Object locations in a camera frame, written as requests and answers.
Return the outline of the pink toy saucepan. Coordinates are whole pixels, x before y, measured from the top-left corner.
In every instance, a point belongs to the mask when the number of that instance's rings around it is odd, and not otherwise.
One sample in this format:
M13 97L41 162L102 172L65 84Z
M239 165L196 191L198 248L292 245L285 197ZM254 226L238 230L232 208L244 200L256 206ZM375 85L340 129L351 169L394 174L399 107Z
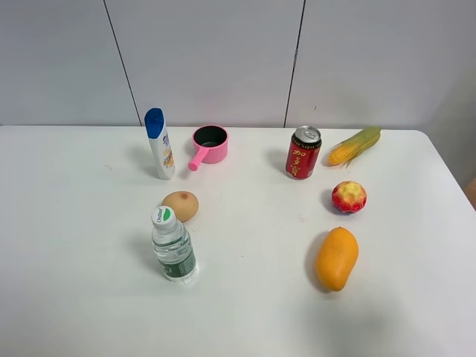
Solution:
M192 135L193 147L196 151L188 168L197 171L200 164L215 164L222 161L228 154L228 133L221 126L206 125L198 128Z

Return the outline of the brown potato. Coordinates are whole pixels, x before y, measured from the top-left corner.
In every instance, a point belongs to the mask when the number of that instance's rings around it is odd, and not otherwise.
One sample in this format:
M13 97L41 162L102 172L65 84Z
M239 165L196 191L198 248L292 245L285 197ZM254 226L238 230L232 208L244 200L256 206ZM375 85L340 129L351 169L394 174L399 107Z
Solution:
M199 200L188 191L176 191L167 195L162 203L164 206L170 207L176 218L181 222L192 219L198 212Z

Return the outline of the red drink can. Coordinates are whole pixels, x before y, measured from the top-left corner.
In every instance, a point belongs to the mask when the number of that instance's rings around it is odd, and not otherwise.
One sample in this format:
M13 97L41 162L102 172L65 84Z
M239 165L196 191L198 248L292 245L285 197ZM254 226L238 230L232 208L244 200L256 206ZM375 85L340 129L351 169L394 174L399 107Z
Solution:
M294 179L312 175L322 145L321 133L312 126L298 127L291 137L286 172Z

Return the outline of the clear water bottle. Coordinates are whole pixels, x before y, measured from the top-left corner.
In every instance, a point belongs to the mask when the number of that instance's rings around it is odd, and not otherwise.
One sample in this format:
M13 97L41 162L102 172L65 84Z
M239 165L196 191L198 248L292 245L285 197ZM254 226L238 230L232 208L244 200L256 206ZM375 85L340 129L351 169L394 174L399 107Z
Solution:
M190 233L174 210L158 206L151 214L152 246L164 276L173 282L185 282L196 272L196 257Z

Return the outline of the white blue shampoo bottle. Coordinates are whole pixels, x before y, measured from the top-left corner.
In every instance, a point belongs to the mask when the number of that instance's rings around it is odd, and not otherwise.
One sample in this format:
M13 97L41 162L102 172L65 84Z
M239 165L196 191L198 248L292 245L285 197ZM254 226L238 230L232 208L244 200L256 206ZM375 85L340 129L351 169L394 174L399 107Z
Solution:
M150 109L144 117L144 124L158 177L170 180L175 174L175 163L162 110Z

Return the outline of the toy corn cob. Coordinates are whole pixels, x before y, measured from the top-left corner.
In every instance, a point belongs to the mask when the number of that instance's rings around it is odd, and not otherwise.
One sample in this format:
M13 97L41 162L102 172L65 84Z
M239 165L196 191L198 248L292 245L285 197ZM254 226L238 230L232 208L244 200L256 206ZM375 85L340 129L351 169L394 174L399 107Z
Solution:
M369 126L335 145L327 156L327 164L331 167L343 164L349 166L352 160L379 141L381 130L380 126Z

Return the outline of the red yellow toy apple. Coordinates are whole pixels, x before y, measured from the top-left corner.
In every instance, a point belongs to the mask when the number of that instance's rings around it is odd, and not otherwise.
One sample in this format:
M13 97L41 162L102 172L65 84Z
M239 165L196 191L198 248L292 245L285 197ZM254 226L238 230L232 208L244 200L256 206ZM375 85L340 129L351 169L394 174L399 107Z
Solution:
M367 203L367 192L364 187L355 181L343 181L332 191L334 207L345 214L357 213Z

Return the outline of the orange toy mango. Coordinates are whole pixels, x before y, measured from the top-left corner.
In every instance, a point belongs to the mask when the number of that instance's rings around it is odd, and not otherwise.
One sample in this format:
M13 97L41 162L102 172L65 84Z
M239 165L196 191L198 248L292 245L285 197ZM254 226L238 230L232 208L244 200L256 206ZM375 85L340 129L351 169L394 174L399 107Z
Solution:
M355 236L346 228L333 228L322 242L315 260L314 270L320 284L329 291L341 291L347 284L358 254Z

